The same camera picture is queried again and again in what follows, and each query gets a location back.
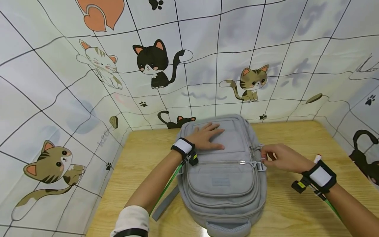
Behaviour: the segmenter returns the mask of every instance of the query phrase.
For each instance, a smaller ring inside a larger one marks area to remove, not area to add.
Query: black wrist mount
[[[187,139],[182,138],[182,137],[179,138],[178,140],[183,140],[183,141],[185,141],[186,143],[188,143],[192,147],[192,149],[188,153],[186,153],[181,148],[179,148],[178,146],[176,146],[175,145],[176,142],[171,147],[171,150],[175,150],[175,151],[179,152],[182,155],[183,161],[181,162],[181,164],[184,165],[188,161],[188,163],[190,163],[192,166],[196,165],[199,162],[199,159],[197,158],[197,154],[195,152],[195,144],[189,142]]]
[[[321,193],[328,193],[329,189],[337,183],[337,175],[322,160],[319,160],[312,169],[301,174],[303,178],[300,181],[294,181],[291,185],[298,193],[302,193],[311,184]]]

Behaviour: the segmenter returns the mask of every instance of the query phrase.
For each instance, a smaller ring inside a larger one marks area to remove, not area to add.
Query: left hand
[[[225,129],[217,129],[220,124],[212,124],[209,122],[207,125],[202,127],[200,130],[195,127],[193,134],[185,137],[189,142],[195,144],[195,148],[199,150],[223,150],[225,147],[222,144],[211,143],[209,139],[216,135],[222,133]]]

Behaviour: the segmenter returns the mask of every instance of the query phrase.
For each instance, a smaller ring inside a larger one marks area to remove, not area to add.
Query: hand
[[[315,164],[284,144],[271,144],[262,147],[262,162],[267,167],[301,174]]]
[[[224,131],[224,129],[216,129],[220,126],[220,124],[212,124],[211,122],[202,127],[199,130],[198,127],[195,127],[195,131],[193,134],[185,137],[189,142],[195,144],[195,148],[199,150],[223,150],[225,147],[222,144],[211,143],[209,139],[216,135],[220,134]]]

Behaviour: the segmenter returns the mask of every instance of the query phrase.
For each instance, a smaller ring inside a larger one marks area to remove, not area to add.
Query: right hand
[[[301,174],[310,170],[315,163],[284,144],[265,145],[261,149],[262,162],[267,167]]]

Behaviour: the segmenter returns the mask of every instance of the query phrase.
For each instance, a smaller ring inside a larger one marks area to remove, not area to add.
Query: forearm
[[[172,150],[140,184],[129,198],[125,207],[132,205],[141,206],[150,214],[164,187],[181,161],[181,154]]]
[[[376,236],[379,233],[379,219],[339,184],[330,188],[325,196],[352,236]]]

